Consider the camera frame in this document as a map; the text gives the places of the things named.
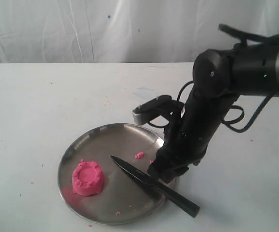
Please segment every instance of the knife blade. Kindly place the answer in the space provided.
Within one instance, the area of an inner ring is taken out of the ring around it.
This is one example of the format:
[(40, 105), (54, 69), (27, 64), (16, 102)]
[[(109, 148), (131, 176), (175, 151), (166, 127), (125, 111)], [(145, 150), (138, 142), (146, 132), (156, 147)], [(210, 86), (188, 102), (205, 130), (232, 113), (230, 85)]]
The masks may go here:
[(129, 173), (131, 176), (133, 176), (140, 182), (144, 183), (146, 186), (150, 186), (151, 188), (154, 188), (155, 190), (162, 193), (166, 198), (168, 198), (170, 201), (172, 201), (174, 204), (176, 204), (180, 209), (185, 211), (191, 217), (195, 218), (196, 215), (198, 214), (200, 207), (198, 205), (196, 205), (195, 203), (193, 203), (192, 201), (181, 196), (179, 193), (177, 193), (174, 190), (170, 189), (169, 187), (163, 185), (159, 181), (152, 179), (150, 176), (148, 176), (141, 170), (137, 169), (133, 165), (125, 162), (124, 160), (122, 160), (116, 156), (110, 156), (110, 158), (124, 172)]

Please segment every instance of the white backdrop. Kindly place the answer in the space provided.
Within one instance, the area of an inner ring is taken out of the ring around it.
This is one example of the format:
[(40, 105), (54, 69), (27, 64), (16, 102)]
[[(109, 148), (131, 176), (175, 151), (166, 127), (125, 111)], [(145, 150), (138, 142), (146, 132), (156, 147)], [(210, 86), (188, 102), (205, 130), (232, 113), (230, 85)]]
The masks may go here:
[(279, 33), (279, 0), (0, 0), (0, 62), (181, 62)]

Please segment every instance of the knife handle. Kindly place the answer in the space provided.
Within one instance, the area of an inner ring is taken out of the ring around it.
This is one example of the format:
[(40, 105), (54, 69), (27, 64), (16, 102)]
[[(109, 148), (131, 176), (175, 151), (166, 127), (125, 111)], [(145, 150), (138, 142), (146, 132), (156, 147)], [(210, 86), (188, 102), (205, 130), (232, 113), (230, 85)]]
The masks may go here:
[(197, 216), (200, 209), (200, 207), (197, 204), (186, 199), (179, 193), (161, 184), (160, 182), (158, 182), (158, 184), (155, 184), (154, 186), (156, 190), (161, 192), (166, 198), (168, 198), (171, 202), (176, 204), (180, 209), (189, 214), (191, 217), (195, 218)]

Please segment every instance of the dough crumb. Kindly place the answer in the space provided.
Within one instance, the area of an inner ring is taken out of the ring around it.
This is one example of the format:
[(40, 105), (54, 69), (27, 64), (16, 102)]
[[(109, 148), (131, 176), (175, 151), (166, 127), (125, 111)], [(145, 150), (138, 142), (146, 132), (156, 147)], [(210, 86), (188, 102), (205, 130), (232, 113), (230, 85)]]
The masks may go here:
[(136, 156), (135, 156), (135, 158), (137, 158), (138, 160), (139, 159), (141, 159), (141, 158), (143, 158), (144, 157), (144, 152), (139, 152)]

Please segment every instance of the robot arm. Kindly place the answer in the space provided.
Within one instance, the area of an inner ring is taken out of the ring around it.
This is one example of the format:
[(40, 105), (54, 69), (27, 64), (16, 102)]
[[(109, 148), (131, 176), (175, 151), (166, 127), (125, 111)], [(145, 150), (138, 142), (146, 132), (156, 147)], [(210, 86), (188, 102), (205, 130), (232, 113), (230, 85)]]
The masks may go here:
[[(232, 50), (209, 49), (196, 58), (194, 81), (187, 83), (194, 86), (185, 104), (179, 101), (183, 88), (176, 101), (163, 95), (133, 111), (134, 120), (140, 125), (160, 115), (169, 121), (164, 127), (165, 142), (148, 168), (152, 177), (166, 183), (184, 174), (189, 164), (199, 164), (221, 123), (235, 132), (244, 132), (269, 99), (279, 96), (279, 35), (263, 37), (227, 25), (219, 25), (219, 30), (240, 39), (240, 43)], [(247, 40), (258, 44), (248, 46)], [(244, 116), (243, 109), (233, 105), (240, 95), (267, 97), (247, 126), (239, 130), (231, 125)], [(230, 109), (240, 109), (242, 115), (224, 121)]]

